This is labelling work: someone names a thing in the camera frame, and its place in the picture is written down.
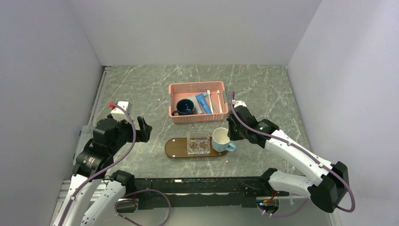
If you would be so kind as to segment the oval wooden tray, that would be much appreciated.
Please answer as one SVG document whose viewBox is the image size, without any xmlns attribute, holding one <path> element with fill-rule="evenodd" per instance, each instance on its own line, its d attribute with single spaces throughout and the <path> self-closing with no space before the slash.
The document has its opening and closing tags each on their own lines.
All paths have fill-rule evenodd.
<svg viewBox="0 0 399 226">
<path fill-rule="evenodd" d="M 210 148 L 209 154 L 188 154 L 187 153 L 187 138 L 179 137 L 168 140 L 165 144 L 165 154 L 170 158 L 201 158 L 201 157 L 220 157 L 228 153 L 228 151 L 217 152 L 212 147 L 212 136 L 209 137 L 208 146 Z"/>
</svg>

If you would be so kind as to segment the dark navy mug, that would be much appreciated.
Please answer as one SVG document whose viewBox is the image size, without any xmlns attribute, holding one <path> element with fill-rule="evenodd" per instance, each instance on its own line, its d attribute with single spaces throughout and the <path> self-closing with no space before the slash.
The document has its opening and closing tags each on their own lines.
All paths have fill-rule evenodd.
<svg viewBox="0 0 399 226">
<path fill-rule="evenodd" d="M 182 115 L 193 115 L 194 114 L 194 103 L 189 99 L 181 99 L 176 104 L 176 110 L 172 112 L 172 116 L 175 114 Z"/>
</svg>

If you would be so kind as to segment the blue toothpaste tube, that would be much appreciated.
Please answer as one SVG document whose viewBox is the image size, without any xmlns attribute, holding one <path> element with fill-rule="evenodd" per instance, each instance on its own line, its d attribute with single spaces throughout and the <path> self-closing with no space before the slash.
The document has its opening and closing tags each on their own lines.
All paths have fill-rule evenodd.
<svg viewBox="0 0 399 226">
<path fill-rule="evenodd" d="M 206 114 L 212 113 L 209 105 L 206 102 L 205 96 L 203 94 L 196 95 L 196 99 Z"/>
</svg>

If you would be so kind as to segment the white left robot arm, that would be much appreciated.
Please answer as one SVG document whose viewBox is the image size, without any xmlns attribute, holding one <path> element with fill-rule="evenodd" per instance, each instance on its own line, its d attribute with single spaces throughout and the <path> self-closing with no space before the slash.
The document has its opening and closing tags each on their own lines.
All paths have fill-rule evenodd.
<svg viewBox="0 0 399 226">
<path fill-rule="evenodd" d="M 89 206 L 107 170 L 121 161 L 114 160 L 115 154 L 126 143 L 134 145 L 149 141 L 152 126 L 145 122 L 144 117 L 138 116 L 137 121 L 139 130 L 129 115 L 117 119 L 108 115 L 96 124 L 93 137 L 76 157 L 70 187 L 54 221 L 55 226 L 94 226 L 107 207 L 121 197 L 128 198 L 134 194 L 134 175 L 118 170 L 112 174 L 100 197 Z"/>
</svg>

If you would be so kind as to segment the clear textured glass dish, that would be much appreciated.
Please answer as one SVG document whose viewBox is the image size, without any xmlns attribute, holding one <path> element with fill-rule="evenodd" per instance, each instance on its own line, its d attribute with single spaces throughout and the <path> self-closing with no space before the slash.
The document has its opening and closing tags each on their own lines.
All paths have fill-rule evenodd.
<svg viewBox="0 0 399 226">
<path fill-rule="evenodd" d="M 210 154 L 209 132 L 189 131 L 187 134 L 187 154 L 188 155 L 208 155 Z"/>
</svg>

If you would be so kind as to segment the white and light-blue mug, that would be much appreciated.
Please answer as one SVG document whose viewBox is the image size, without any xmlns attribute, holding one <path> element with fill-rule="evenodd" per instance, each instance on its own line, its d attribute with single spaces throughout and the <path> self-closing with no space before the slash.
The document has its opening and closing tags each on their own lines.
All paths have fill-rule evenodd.
<svg viewBox="0 0 399 226">
<path fill-rule="evenodd" d="M 237 146 L 228 137 L 228 129 L 222 127 L 216 128 L 213 131 L 212 147 L 219 153 L 224 151 L 234 152 L 237 150 Z"/>
</svg>

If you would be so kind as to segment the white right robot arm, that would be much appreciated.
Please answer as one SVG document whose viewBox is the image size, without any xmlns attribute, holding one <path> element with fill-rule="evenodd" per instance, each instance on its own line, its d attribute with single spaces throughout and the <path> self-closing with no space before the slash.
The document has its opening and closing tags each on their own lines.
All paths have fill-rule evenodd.
<svg viewBox="0 0 399 226">
<path fill-rule="evenodd" d="M 300 195 L 327 213 L 336 209 L 344 210 L 339 204 L 349 194 L 351 207 L 346 212 L 354 211 L 355 202 L 349 186 L 348 168 L 344 163 L 331 163 L 313 154 L 270 120 L 258 121 L 242 101 L 233 102 L 227 121 L 230 140 L 246 139 L 273 151 L 303 173 L 303 176 L 298 176 L 269 168 L 259 178 L 261 193 L 271 195 L 282 191 Z"/>
</svg>

